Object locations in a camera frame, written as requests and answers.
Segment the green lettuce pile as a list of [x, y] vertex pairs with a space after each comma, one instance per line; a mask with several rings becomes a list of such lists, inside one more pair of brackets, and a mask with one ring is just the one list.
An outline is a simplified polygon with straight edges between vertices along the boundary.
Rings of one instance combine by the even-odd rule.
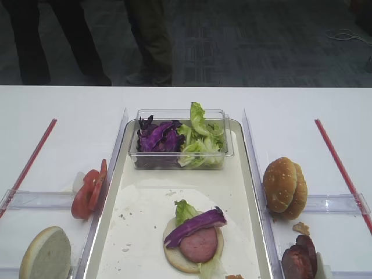
[[[181, 145], [183, 155], [178, 159], [181, 167], [190, 169], [222, 167], [223, 157], [200, 155], [201, 153], [219, 153], [224, 144], [224, 130], [218, 124], [207, 124], [204, 115], [205, 111], [200, 103], [193, 102], [190, 108], [191, 125], [183, 124], [177, 128], [177, 133], [185, 137]], [[199, 155], [191, 156], [186, 153], [198, 153]]]

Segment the brown crumb on table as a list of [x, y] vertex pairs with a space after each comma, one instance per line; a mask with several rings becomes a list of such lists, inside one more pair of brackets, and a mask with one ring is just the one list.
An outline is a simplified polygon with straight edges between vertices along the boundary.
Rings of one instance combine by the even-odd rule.
[[301, 221], [298, 222], [298, 223], [296, 223], [296, 224], [294, 224], [292, 226], [292, 230], [294, 232], [298, 232], [298, 233], [303, 234], [303, 235], [307, 235], [307, 236], [310, 235], [309, 226], [307, 226], [305, 223], [303, 223]]

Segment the right red strip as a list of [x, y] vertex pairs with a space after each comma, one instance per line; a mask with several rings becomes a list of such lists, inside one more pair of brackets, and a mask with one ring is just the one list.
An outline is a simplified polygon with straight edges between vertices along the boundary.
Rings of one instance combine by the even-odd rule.
[[315, 119], [314, 120], [329, 152], [331, 153], [350, 193], [352, 194], [352, 196], [354, 197], [354, 200], [362, 214], [362, 217], [364, 219], [364, 222], [366, 224], [366, 226], [368, 227], [369, 231], [371, 232], [371, 217], [370, 217], [370, 214], [368, 213], [367, 211], [367, 208], [366, 208], [366, 204], [362, 201], [362, 196], [357, 192], [348, 172], [346, 171], [346, 168], [344, 167], [343, 163], [342, 163], [342, 160], [340, 159], [340, 157], [338, 156], [337, 154], [337, 151], [336, 149], [334, 148], [325, 128], [323, 127], [320, 119]]

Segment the back red tomato slice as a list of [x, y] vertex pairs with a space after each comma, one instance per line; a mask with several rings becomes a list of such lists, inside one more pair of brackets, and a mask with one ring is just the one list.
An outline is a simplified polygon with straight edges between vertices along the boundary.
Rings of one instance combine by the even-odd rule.
[[106, 159], [102, 159], [101, 169], [100, 171], [91, 170], [86, 175], [86, 180], [88, 181], [89, 191], [90, 191], [90, 199], [88, 203], [88, 208], [91, 211], [95, 210], [96, 204], [98, 202], [99, 194], [101, 192], [102, 184], [107, 175], [107, 163]]

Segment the clear pusher track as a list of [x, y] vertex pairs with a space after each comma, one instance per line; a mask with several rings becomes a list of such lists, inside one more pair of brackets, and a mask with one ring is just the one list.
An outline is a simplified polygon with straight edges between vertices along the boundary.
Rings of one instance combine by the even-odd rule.
[[304, 213], [366, 214], [371, 210], [362, 194], [309, 195]]
[[32, 192], [7, 190], [1, 200], [1, 210], [70, 209], [74, 192]]

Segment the bottom bun on tray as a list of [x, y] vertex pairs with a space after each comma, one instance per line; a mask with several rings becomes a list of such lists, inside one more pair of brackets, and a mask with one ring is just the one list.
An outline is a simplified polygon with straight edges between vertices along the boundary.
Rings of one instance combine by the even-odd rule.
[[217, 250], [212, 259], [205, 263], [194, 263], [188, 260], [180, 250], [176, 248], [164, 248], [164, 254], [168, 262], [176, 269], [185, 273], [197, 274], [200, 278], [212, 278], [214, 275], [221, 275], [224, 269], [221, 265], [220, 258], [224, 247], [224, 238], [220, 228], [213, 227], [217, 232]]

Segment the right upper clear pusher track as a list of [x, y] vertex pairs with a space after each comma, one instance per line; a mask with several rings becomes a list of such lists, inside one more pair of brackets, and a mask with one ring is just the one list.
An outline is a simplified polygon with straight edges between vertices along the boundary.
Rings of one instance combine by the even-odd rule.
[[371, 210], [362, 194], [309, 195], [304, 213], [366, 214]]

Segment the white bun half left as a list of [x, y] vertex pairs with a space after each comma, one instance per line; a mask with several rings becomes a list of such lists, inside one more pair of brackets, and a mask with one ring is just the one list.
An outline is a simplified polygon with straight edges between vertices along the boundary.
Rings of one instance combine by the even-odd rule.
[[19, 278], [67, 279], [71, 267], [71, 244], [62, 228], [42, 230], [28, 246]]

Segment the rear dark sausage slice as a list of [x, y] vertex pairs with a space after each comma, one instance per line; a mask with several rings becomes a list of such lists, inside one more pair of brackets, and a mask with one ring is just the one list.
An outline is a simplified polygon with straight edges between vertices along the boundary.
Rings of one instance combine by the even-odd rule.
[[297, 236], [296, 244], [307, 248], [308, 256], [312, 265], [313, 278], [315, 278], [317, 274], [317, 257], [312, 239], [308, 235], [301, 234]]

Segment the purple cabbage pile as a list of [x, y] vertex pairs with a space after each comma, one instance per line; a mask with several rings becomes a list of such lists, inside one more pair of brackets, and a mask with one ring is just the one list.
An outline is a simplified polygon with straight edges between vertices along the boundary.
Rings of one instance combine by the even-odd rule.
[[140, 126], [137, 131], [138, 152], [181, 152], [185, 136], [177, 132], [181, 126], [178, 120], [153, 124], [151, 115], [147, 119], [140, 117], [138, 122]]

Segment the person in olive trousers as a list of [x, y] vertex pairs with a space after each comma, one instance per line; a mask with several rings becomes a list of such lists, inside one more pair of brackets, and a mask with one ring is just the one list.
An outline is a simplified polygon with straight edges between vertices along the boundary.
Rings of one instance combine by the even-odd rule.
[[172, 47], [162, 1], [124, 1], [131, 32], [142, 56], [139, 72], [127, 76], [131, 85], [170, 86]]

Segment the clear plastic salad container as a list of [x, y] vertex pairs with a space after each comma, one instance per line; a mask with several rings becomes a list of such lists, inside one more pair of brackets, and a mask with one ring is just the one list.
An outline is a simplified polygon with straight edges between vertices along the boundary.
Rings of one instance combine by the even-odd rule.
[[[207, 124], [218, 124], [224, 130], [224, 144], [223, 149], [219, 153], [201, 153], [204, 156], [221, 156], [223, 157], [222, 167], [216, 169], [222, 169], [224, 166], [224, 160], [227, 157], [231, 157], [234, 154], [234, 148], [232, 143], [232, 136], [230, 131], [230, 124], [228, 116], [220, 109], [204, 109], [205, 120]], [[190, 109], [142, 109], [137, 112], [136, 119], [133, 123], [133, 133], [128, 149], [128, 155], [130, 156], [134, 167], [137, 169], [190, 169], [187, 167], [181, 167], [178, 164], [178, 159], [183, 155], [182, 152], [138, 152], [137, 151], [137, 131], [140, 129], [139, 119], [147, 119], [153, 115], [153, 124], [160, 124], [164, 121], [178, 120], [181, 125], [191, 125], [190, 121]], [[196, 155], [198, 153], [186, 153], [186, 155]], [[212, 168], [198, 167], [195, 169], [207, 170]]]

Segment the left red strip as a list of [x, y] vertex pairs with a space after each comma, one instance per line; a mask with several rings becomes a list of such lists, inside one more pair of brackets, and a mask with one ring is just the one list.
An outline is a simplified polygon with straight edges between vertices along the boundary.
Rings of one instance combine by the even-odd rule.
[[33, 165], [35, 159], [37, 158], [40, 150], [44, 146], [46, 140], [48, 139], [48, 137], [49, 137], [50, 133], [52, 132], [53, 128], [55, 127], [56, 123], [57, 123], [57, 119], [52, 119], [51, 120], [48, 128], [45, 130], [43, 136], [39, 140], [37, 146], [35, 147], [34, 151], [32, 152], [32, 154], [31, 154], [30, 158], [28, 159], [26, 165], [24, 166], [23, 170], [21, 171], [20, 175], [18, 176], [15, 184], [8, 191], [8, 193], [5, 194], [5, 196], [3, 197], [3, 200], [1, 202], [1, 214], [0, 214], [0, 217], [2, 217], [4, 215], [4, 213], [6, 212], [8, 206], [10, 205], [10, 202], [12, 201], [13, 197], [17, 193], [17, 190], [21, 186], [21, 184], [22, 184], [23, 180], [25, 179], [25, 177], [26, 177], [29, 169]]

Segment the left upper clear pusher track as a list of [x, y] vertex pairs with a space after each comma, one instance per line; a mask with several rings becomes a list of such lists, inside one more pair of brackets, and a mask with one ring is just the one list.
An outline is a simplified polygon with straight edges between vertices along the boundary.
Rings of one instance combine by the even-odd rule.
[[74, 192], [32, 192], [7, 190], [1, 200], [1, 210], [70, 209]]

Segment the sesame bun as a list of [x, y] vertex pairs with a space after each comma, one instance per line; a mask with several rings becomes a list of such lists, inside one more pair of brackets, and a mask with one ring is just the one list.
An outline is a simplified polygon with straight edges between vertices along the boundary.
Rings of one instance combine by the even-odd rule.
[[300, 165], [294, 163], [296, 169], [297, 185], [293, 195], [292, 202], [282, 215], [288, 220], [294, 220], [299, 217], [307, 202], [307, 185]]
[[271, 162], [263, 175], [268, 208], [276, 213], [284, 212], [293, 200], [296, 186], [296, 169], [290, 159], [281, 157]]

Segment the red strip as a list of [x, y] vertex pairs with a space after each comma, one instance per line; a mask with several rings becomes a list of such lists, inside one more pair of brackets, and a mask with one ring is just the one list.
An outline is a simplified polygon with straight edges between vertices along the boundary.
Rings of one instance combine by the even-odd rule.
[[25, 177], [26, 177], [29, 169], [33, 165], [35, 159], [37, 158], [40, 150], [44, 146], [46, 140], [48, 139], [48, 137], [49, 137], [50, 133], [52, 132], [53, 128], [55, 127], [56, 123], [57, 123], [57, 119], [52, 119], [51, 120], [48, 128], [45, 130], [43, 136], [39, 140], [37, 146], [35, 147], [34, 151], [32, 152], [32, 154], [31, 154], [30, 158], [28, 159], [26, 165], [24, 166], [23, 170], [21, 171], [20, 175], [18, 176], [15, 184], [8, 191], [8, 193], [5, 194], [5, 196], [3, 197], [3, 200], [1, 202], [1, 214], [0, 214], [0, 217], [2, 217], [4, 215], [4, 213], [6, 212], [8, 206], [10, 205], [10, 202], [12, 201], [13, 197], [17, 193], [17, 190], [21, 186], [21, 184], [22, 184], [23, 180], [25, 179]]
[[331, 153], [350, 193], [352, 194], [352, 196], [354, 197], [354, 200], [362, 214], [362, 217], [364, 219], [364, 222], [366, 224], [366, 226], [368, 227], [369, 231], [371, 232], [371, 217], [370, 217], [370, 214], [368, 213], [367, 211], [367, 208], [366, 208], [366, 204], [362, 201], [362, 196], [357, 192], [348, 172], [346, 171], [346, 168], [344, 167], [343, 163], [342, 163], [342, 160], [340, 159], [340, 157], [338, 156], [337, 154], [337, 151], [336, 149], [334, 148], [325, 128], [323, 127], [320, 119], [315, 119], [314, 120], [329, 152]]

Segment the purple cabbage strip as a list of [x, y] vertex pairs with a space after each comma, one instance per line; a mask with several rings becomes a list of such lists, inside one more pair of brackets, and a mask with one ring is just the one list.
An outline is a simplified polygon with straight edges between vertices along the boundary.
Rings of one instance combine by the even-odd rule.
[[166, 248], [176, 248], [185, 237], [192, 235], [200, 229], [222, 227], [226, 224], [227, 220], [224, 217], [223, 211], [216, 206], [215, 209], [208, 210], [183, 222], [165, 237], [163, 243]]

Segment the orange food scrap on tray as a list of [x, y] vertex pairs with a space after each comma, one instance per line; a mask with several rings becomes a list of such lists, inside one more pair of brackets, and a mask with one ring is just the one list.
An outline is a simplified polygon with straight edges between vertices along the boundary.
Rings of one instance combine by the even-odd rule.
[[240, 274], [230, 274], [225, 276], [225, 279], [244, 279]]

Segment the cream rectangular serving tray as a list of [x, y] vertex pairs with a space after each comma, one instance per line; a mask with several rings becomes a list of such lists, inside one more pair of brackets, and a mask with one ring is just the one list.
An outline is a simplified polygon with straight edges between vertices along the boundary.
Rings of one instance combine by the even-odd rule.
[[78, 278], [187, 278], [163, 251], [163, 231], [174, 202], [224, 211], [221, 262], [228, 274], [272, 278], [256, 203], [252, 145], [246, 125], [230, 122], [234, 156], [221, 170], [137, 170], [128, 156], [128, 122], [86, 267]]

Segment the rear sesame bun top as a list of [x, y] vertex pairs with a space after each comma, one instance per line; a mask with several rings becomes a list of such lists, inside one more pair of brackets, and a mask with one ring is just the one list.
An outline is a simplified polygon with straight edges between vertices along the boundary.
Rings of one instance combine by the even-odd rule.
[[307, 185], [300, 165], [294, 163], [296, 169], [297, 185], [293, 195], [292, 202], [282, 215], [288, 220], [294, 220], [299, 217], [307, 202]]

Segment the front sesame bun top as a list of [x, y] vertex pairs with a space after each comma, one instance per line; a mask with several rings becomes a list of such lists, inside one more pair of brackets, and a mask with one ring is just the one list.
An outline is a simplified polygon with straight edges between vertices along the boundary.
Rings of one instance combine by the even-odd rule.
[[276, 213], [284, 212], [293, 200], [296, 186], [296, 169], [290, 159], [281, 157], [271, 162], [263, 175], [268, 208]]

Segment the left clear long rail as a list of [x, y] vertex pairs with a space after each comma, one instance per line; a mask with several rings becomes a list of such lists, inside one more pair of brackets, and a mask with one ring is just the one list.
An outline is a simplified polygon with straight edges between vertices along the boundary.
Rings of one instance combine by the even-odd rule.
[[85, 246], [84, 246], [81, 257], [79, 258], [78, 265], [73, 270], [73, 275], [71, 278], [86, 278], [87, 277], [88, 265], [91, 261], [92, 251], [93, 251], [93, 248], [96, 242], [98, 229], [101, 224], [103, 210], [105, 207], [108, 192], [110, 190], [113, 173], [115, 171], [116, 163], [119, 157], [120, 148], [122, 145], [127, 122], [128, 122], [128, 112], [127, 112], [127, 108], [125, 108], [123, 112], [123, 116], [121, 118], [119, 131], [116, 137], [112, 155], [109, 161], [108, 173], [102, 184], [101, 193], [99, 194], [96, 211], [94, 212], [92, 216], [92, 223], [88, 231]]

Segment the red tomato slice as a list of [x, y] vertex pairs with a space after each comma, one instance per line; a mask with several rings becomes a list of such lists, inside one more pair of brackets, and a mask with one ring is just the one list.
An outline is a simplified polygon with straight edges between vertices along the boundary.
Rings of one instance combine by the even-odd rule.
[[91, 170], [86, 175], [86, 180], [88, 181], [89, 191], [90, 191], [90, 199], [88, 203], [88, 208], [91, 211], [95, 210], [96, 204], [98, 202], [99, 194], [101, 192], [102, 184], [107, 175], [107, 163], [106, 159], [102, 159], [101, 169], [100, 171]]
[[95, 188], [95, 180], [99, 172], [95, 169], [90, 170], [83, 178], [83, 186], [77, 192], [71, 206], [71, 213], [75, 219], [86, 220], [93, 213], [89, 203]]

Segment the front red tomato slice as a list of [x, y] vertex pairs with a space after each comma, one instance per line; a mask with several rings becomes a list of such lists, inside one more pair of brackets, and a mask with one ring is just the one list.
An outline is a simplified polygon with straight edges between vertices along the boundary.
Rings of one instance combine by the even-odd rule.
[[95, 180], [99, 172], [95, 169], [90, 170], [83, 178], [83, 186], [77, 192], [71, 206], [71, 213], [75, 219], [86, 220], [93, 213], [89, 203], [95, 188]]

